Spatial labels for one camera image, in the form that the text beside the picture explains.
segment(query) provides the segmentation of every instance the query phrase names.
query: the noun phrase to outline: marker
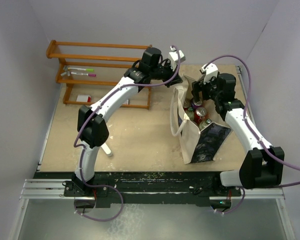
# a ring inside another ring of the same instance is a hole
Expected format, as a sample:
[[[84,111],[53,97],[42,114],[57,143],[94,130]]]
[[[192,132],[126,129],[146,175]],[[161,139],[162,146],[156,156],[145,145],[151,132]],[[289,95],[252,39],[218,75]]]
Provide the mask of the marker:
[[[68,67],[68,70],[87,71],[87,72],[94,72],[95,71],[92,68],[78,68],[78,67]]]
[[[80,76],[89,76],[89,77],[96,77],[97,75],[94,73],[82,73],[82,72],[71,72],[72,75],[80,75]]]

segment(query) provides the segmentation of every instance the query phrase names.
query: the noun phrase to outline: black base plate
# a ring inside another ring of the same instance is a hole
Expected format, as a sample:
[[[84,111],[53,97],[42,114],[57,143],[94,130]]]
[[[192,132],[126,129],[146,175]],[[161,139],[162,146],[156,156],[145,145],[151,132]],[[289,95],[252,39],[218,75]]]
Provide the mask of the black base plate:
[[[220,172],[95,172],[92,185],[116,187],[125,204],[193,204],[211,206],[209,197],[226,197],[241,192],[220,184]],[[35,179],[71,179],[73,172],[36,172]],[[93,197],[92,188],[82,189],[72,181],[64,183],[65,197]],[[97,208],[119,204],[120,197],[112,189],[96,188]]]

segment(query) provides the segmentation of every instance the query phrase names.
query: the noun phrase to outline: green marker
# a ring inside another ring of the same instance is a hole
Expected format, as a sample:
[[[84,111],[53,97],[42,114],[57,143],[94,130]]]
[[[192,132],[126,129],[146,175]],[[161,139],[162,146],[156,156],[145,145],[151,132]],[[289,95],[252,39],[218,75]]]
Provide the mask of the green marker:
[[[94,72],[95,71],[92,68],[78,68],[78,67],[68,67],[68,70],[78,70],[78,71],[87,71],[87,72]]]

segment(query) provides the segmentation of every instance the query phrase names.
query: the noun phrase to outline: small white box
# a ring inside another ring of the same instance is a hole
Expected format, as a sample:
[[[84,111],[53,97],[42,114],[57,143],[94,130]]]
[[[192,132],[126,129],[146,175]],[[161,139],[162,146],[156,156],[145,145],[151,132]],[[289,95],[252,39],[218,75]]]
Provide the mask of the small white box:
[[[77,102],[85,102],[85,103],[90,103],[91,102],[91,96],[90,95],[78,95],[76,97]]]

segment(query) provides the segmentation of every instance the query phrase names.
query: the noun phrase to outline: pink marker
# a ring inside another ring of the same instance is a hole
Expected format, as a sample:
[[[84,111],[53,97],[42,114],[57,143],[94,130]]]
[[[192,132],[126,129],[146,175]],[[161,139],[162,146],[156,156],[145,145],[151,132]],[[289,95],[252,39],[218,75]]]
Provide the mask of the pink marker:
[[[80,76],[88,76],[88,77],[96,77],[97,75],[94,73],[82,73],[82,72],[71,72],[72,75],[80,75]]]

